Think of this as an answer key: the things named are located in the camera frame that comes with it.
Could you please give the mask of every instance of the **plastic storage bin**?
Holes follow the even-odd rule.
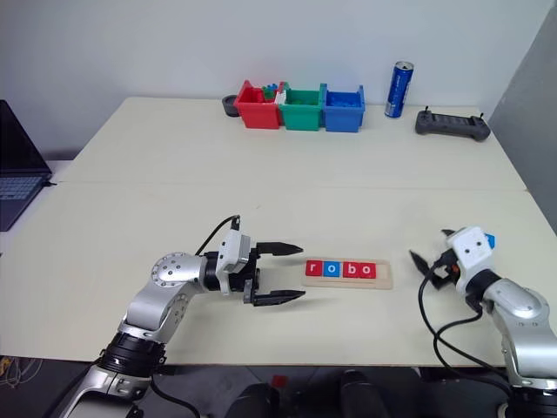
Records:
[[[293,90],[288,83],[278,89],[277,102],[286,129],[318,131],[321,125],[321,90]]]
[[[238,109],[246,128],[278,129],[282,125],[280,109],[275,104],[277,90],[253,87],[248,80],[244,81],[238,97],[234,100],[234,106]]]
[[[328,91],[327,84],[322,84],[323,118],[325,129],[330,132],[357,132],[362,126],[366,102],[364,86],[355,93]]]

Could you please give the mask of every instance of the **black cable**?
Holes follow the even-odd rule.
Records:
[[[91,366],[97,364],[99,361],[101,360],[101,358],[99,357],[98,359],[96,359],[95,361],[93,361],[91,364],[88,364],[86,368],[83,369],[83,371],[79,372],[79,374],[74,377],[70,383],[68,383],[66,385],[66,387],[64,388],[63,391],[61,391],[58,396],[56,397],[56,399],[49,405],[49,407],[46,409],[46,411],[43,414],[43,418],[50,418],[50,416],[52,415],[52,413],[55,411],[55,409],[58,407],[58,405],[60,405],[60,403],[64,400],[64,398],[66,397],[66,395],[85,377],[85,375],[87,374],[87,372],[89,372],[89,369],[91,368]]]
[[[439,268],[441,265],[442,265],[442,263],[440,262],[440,259],[433,263],[433,266],[429,269],[429,271],[426,273],[426,277],[421,282],[421,285],[419,286],[419,291],[418,291],[419,312],[421,313],[421,317],[424,320],[424,323],[426,324],[427,329],[429,329],[429,332],[432,333],[433,337],[435,336],[435,334],[437,332],[435,331],[435,329],[433,329],[433,327],[432,327],[431,323],[429,322],[429,319],[427,318],[427,315],[426,315],[426,309],[424,308],[424,289],[426,288],[427,282],[431,279],[431,276],[433,275],[433,272],[435,271],[435,269]],[[449,349],[453,350],[456,354],[459,354],[462,357],[464,357],[464,358],[466,358],[470,361],[473,361],[476,364],[479,364],[480,366],[494,372],[495,374],[497,374],[498,376],[502,377],[505,380],[507,379],[507,375],[504,372],[501,372],[496,367],[493,367],[491,364],[486,363],[485,361],[480,360],[480,359],[472,356],[471,354],[468,354],[465,351],[460,350],[459,348],[455,347],[453,344],[451,344],[451,343],[447,342],[445,339],[441,338],[441,336],[439,336],[438,339],[442,344],[444,344]]]
[[[484,378],[484,377],[480,377],[480,376],[472,376],[470,374],[460,372],[459,370],[457,370],[456,368],[454,368],[450,364],[448,364],[445,361],[445,359],[443,358],[443,356],[441,355],[441,352],[439,351],[438,342],[440,340],[441,334],[443,334],[449,328],[456,327],[458,325],[464,325],[464,324],[469,324],[471,322],[475,322],[476,320],[479,320],[482,315],[483,315],[483,310],[480,310],[472,318],[467,318],[465,320],[456,320],[454,322],[450,322],[450,323],[446,324],[445,326],[441,327],[439,329],[439,331],[437,331],[435,333],[435,335],[433,336],[433,351],[435,352],[435,355],[437,355],[437,358],[443,364],[443,366],[445,366],[446,369],[450,370],[451,372],[458,375],[459,377],[461,377],[463,379],[479,381],[479,382],[482,382],[482,383],[486,383],[488,385],[493,385],[493,386],[499,388],[500,390],[502,390],[503,392],[505,392],[507,394],[507,396],[510,397],[511,396],[511,391],[510,391],[510,388],[508,387],[508,385],[505,385],[504,383],[500,383],[498,381],[494,381],[493,379],[488,379],[488,378]]]
[[[496,373],[497,375],[499,375],[500,377],[503,377],[504,379],[507,379],[507,377],[501,373],[500,370],[497,370],[495,367],[491,366],[490,364],[477,359],[476,357],[473,357],[472,355],[458,349],[457,347],[453,346],[452,344],[448,343],[447,341],[445,341],[440,334],[443,331],[446,331],[448,328],[450,327],[454,327],[456,325],[459,325],[460,323],[468,323],[468,322],[472,322],[473,320],[478,320],[482,313],[478,313],[478,315],[480,317],[476,318],[476,316],[472,317],[471,319],[467,319],[467,320],[461,320],[461,321],[455,321],[453,323],[447,324],[446,326],[442,327],[440,329],[440,331],[435,331],[431,325],[431,323],[429,322],[429,319],[427,318],[427,314],[426,314],[426,310],[424,308],[424,289],[426,288],[427,282],[431,279],[431,276],[433,274],[433,272],[435,271],[436,268],[439,268],[440,266],[442,266],[442,260],[439,259],[437,261],[435,261],[435,263],[433,263],[433,266],[429,269],[429,271],[426,274],[426,277],[424,278],[424,280],[422,281],[421,285],[419,286],[419,291],[418,291],[418,303],[419,303],[419,312],[421,313],[421,317],[424,320],[424,322],[426,323],[427,329],[429,329],[429,331],[433,334],[433,350],[435,351],[435,354],[437,355],[437,358],[440,360],[441,364],[443,364],[443,366],[447,369],[452,371],[453,373],[455,373],[456,375],[458,375],[459,377],[463,378],[463,379],[468,379],[471,381],[477,381],[480,383],[486,383],[489,385],[493,385],[496,388],[502,390],[503,392],[505,392],[505,394],[507,394],[508,396],[510,396],[510,389],[505,386],[504,384],[498,382],[498,381],[494,381],[492,379],[488,379],[488,378],[482,378],[479,376],[471,376],[469,374],[464,374],[458,370],[456,370],[454,367],[452,367],[451,365],[449,365],[445,359],[443,358],[443,356],[441,355],[440,351],[439,351],[439,347],[437,345],[437,341],[441,341],[445,346],[449,347],[450,349],[452,349],[455,353],[462,355],[463,357],[467,358],[468,360],[474,361],[475,363],[480,364],[482,367],[491,370],[492,372]]]
[[[239,219],[240,215],[232,215],[229,216],[228,218],[226,218],[225,220],[223,220],[220,224],[217,225],[217,227],[215,229],[213,229],[211,235],[209,235],[207,237],[207,239],[204,241],[203,244],[201,244],[201,247],[195,252],[195,255],[199,255],[201,254],[201,252],[205,249],[205,247],[207,246],[207,244],[209,244],[209,241],[211,241],[212,237],[215,236],[215,234],[218,232],[218,230],[220,228],[222,228],[227,222],[230,222],[231,220],[235,220],[235,219]]]
[[[201,414],[199,413],[198,409],[195,408],[193,405],[191,405],[189,402],[182,401],[181,399],[175,398],[174,396],[170,396],[169,394],[166,394],[165,392],[163,392],[157,386],[157,383],[155,383],[155,377],[154,376],[151,378],[151,389],[155,394],[157,394],[158,396],[160,396],[164,400],[166,400],[168,402],[176,403],[176,404],[178,404],[178,405],[180,405],[180,406],[182,406],[186,409],[189,409],[190,412],[195,416],[195,418],[201,418]]]

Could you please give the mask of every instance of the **laptop keyboard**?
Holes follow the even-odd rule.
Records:
[[[0,200],[25,200],[42,177],[1,177]]]

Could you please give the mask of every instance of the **laptop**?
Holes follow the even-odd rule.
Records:
[[[0,231],[8,231],[43,187],[52,172],[17,121],[0,100]]]

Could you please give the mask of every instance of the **green bin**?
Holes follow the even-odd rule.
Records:
[[[321,126],[322,90],[293,90],[288,83],[280,91],[278,107],[286,129],[318,131]]]

